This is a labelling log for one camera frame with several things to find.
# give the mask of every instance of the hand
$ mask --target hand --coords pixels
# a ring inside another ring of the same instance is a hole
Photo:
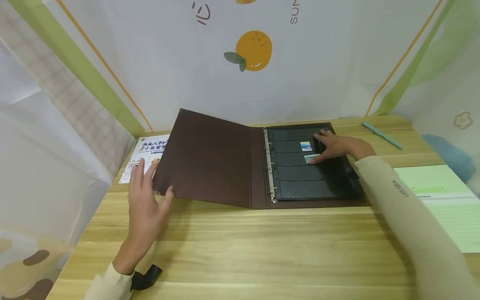
[[[310,159],[310,164],[318,164],[326,159],[345,154],[350,154],[356,160],[376,155],[372,146],[362,139],[335,135],[329,130],[321,130],[320,133],[321,135],[315,134],[314,137],[322,142],[326,146],[326,149],[320,155]]]
[[[153,195],[152,177],[159,160],[155,160],[144,175],[145,161],[133,167],[128,192],[129,229],[128,237],[122,244],[113,266],[121,274],[132,274],[136,265],[148,252],[168,221],[170,206],[174,197],[169,187],[162,203]]]

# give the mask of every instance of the black clip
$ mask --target black clip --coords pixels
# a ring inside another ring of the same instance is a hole
[[[152,285],[156,282],[160,274],[162,274],[162,269],[160,269],[154,264],[150,266],[150,268],[145,273],[145,275],[135,271],[133,273],[132,287],[130,288],[130,291],[144,290],[152,287]]]

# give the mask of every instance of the sleeve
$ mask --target sleeve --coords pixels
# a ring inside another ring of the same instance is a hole
[[[132,295],[132,275],[119,274],[110,264],[102,276],[95,276],[84,300],[127,300]]]
[[[422,300],[480,299],[460,249],[422,201],[378,156],[357,161],[360,177],[409,254]]]

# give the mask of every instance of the wooden desk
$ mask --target wooden desk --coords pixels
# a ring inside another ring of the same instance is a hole
[[[363,128],[367,120],[404,145]],[[331,121],[340,135],[370,142],[393,167],[444,162],[400,116]],[[83,299],[128,232],[120,169],[58,278],[49,300]],[[467,256],[480,281],[480,257]],[[414,299],[411,262],[374,208],[249,210],[175,199],[153,253],[164,273],[133,299]]]

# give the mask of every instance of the pen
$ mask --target pen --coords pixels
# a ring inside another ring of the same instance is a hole
[[[392,144],[393,146],[397,147],[398,149],[403,149],[403,146],[402,144],[400,144],[399,142],[397,142],[396,140],[390,138],[388,135],[386,135],[385,133],[381,132],[380,130],[378,130],[376,127],[370,125],[369,123],[367,122],[362,122],[361,123],[363,127],[365,127],[366,129],[370,130],[371,132],[373,132],[374,134],[380,136],[381,138],[383,138],[384,140],[386,140],[387,142],[389,142],[390,144]]]

